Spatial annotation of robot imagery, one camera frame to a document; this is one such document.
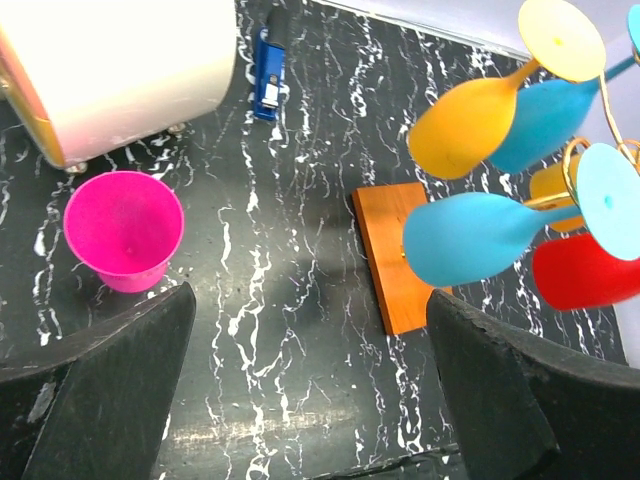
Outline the light blue wine glass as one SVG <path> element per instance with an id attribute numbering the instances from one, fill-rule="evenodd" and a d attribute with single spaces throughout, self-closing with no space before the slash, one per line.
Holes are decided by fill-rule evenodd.
<path id="1" fill-rule="evenodd" d="M 637 165 L 616 148 L 596 143 L 583 152 L 576 180 L 576 200 L 547 210 L 486 192 L 421 205 L 404 225 L 405 258 L 432 286 L 473 283 L 510 267 L 546 225 L 580 216 L 608 254 L 624 261 L 638 259 Z"/>

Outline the pink wine glass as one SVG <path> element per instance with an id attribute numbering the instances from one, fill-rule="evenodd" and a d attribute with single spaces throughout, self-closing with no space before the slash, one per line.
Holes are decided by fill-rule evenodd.
<path id="1" fill-rule="evenodd" d="M 140 293 L 160 282 L 178 250 L 185 217 L 164 182 L 137 171 L 113 171 L 84 182 L 64 211 L 74 255 L 110 288 Z"/>

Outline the red wine glass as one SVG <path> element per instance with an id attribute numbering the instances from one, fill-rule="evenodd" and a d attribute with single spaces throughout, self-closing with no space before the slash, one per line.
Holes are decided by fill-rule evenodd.
<path id="1" fill-rule="evenodd" d="M 532 268 L 544 300 L 561 311 L 598 308 L 639 294 L 639 261 L 610 255 L 590 234 L 540 245 Z"/>

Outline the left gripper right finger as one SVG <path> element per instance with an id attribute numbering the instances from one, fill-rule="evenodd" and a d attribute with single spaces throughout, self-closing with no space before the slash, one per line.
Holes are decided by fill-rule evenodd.
<path id="1" fill-rule="evenodd" d="M 497 320 L 442 291 L 428 334 L 472 479 L 636 479 L 639 372 Z"/>

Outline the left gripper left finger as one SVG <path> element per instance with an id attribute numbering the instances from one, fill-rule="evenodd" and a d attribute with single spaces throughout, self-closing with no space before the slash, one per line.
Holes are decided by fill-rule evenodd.
<path id="1" fill-rule="evenodd" d="M 195 315 L 184 282 L 2 362 L 2 478 L 150 478 Z"/>

